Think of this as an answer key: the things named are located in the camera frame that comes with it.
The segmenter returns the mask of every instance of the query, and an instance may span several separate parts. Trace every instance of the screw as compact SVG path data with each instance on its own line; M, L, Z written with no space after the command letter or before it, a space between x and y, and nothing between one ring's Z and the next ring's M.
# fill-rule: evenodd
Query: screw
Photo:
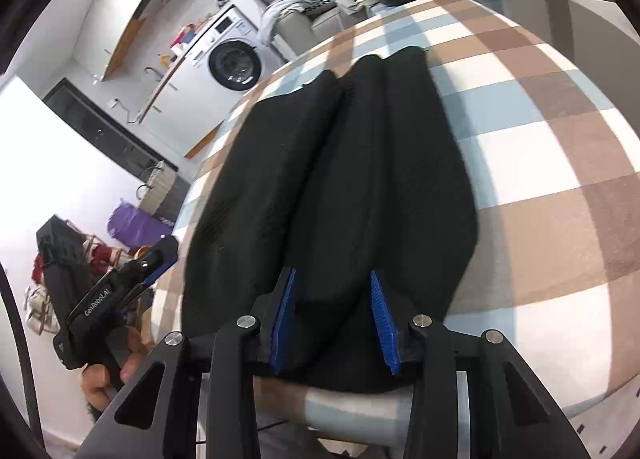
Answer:
M414 316L414 324L418 327L429 327L432 322L431 317L425 314L417 314Z
M250 314L245 314L245 315L241 316L240 318L238 318L238 320L236 321L236 324L238 324L238 327L242 327L244 329L248 329L248 328L254 326L255 318L253 316L251 316Z
M491 342L492 344L499 344L500 342L502 342L502 340L504 340L504 336L502 336L502 333L500 331L496 331L495 329L487 331L484 337L488 342Z
M170 345L171 347L180 344L182 340L184 340L184 337L182 336L182 333L180 331L174 331L164 337L164 343Z

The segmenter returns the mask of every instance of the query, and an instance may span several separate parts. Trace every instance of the black cloth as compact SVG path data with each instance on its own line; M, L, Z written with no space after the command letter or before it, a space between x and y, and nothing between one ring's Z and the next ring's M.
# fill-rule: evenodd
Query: black cloth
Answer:
M473 253L476 210L425 64L406 48L258 102L203 210L185 270L182 328L215 331L295 267L283 377L348 392L412 381L383 362L372 269L442 320Z

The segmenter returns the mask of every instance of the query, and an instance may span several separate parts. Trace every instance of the kitchen cabinet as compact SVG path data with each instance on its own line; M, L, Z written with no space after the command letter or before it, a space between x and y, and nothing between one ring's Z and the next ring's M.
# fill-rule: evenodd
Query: kitchen cabinet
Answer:
M164 141L178 154L185 155L200 140L194 141L191 118L185 111L186 97L172 82L164 85L146 113L142 126Z
M94 0L84 18L74 58L101 78L111 55L141 0Z

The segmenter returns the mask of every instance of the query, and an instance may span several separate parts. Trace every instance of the washing machine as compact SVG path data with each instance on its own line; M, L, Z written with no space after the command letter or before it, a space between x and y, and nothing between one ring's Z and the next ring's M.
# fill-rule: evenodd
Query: washing machine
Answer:
M183 63L193 66L198 82L209 82L216 101L224 94L235 103L284 64L271 46L258 41L257 33L237 8L230 7L200 37Z
M256 27L228 4L169 79L157 104L160 112L151 111L153 117L143 125L178 153L188 154L244 93L283 64L271 46L258 41Z

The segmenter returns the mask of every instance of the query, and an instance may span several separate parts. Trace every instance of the human hand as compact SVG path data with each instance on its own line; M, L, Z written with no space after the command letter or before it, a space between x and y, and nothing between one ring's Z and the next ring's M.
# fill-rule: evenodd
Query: human hand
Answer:
M127 327L127 347L131 354L120 370L120 379L123 383L136 372L147 354L146 347L140 341L140 333L132 327ZM104 392L104 389L111 384L107 367L100 363L89 365L80 373L78 380L80 388L84 392L84 397L89 404L100 412L104 412L111 402Z

